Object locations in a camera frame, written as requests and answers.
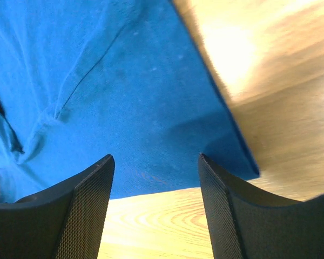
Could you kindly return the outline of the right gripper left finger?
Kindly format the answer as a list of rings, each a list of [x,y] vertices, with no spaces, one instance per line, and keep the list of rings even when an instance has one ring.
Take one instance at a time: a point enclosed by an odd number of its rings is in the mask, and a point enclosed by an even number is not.
[[[86,170],[15,203],[0,203],[0,258],[97,258],[115,162]]]

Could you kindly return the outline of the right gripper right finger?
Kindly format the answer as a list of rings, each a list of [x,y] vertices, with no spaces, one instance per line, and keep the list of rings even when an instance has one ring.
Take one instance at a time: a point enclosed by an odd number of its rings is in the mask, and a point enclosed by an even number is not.
[[[307,201],[278,196],[205,155],[198,172],[215,258],[324,258],[324,194]]]

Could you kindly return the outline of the blue t shirt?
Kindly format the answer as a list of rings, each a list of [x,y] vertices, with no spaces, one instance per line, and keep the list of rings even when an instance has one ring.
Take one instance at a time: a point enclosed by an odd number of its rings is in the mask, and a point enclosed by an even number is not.
[[[259,169],[171,1],[0,1],[0,202],[107,154],[113,199]]]

